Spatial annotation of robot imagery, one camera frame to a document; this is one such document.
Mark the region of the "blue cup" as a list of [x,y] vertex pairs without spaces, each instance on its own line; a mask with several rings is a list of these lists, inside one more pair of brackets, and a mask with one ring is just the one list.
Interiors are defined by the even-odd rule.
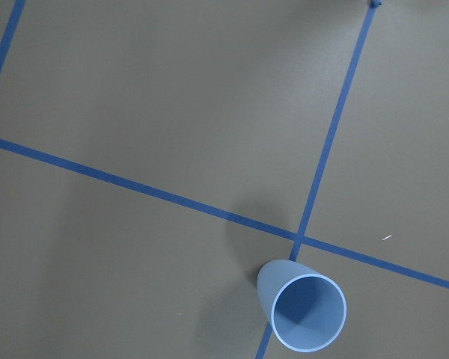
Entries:
[[257,295],[278,340],[295,352],[317,352],[340,335],[347,317],[342,289],[291,260],[272,260],[257,275]]

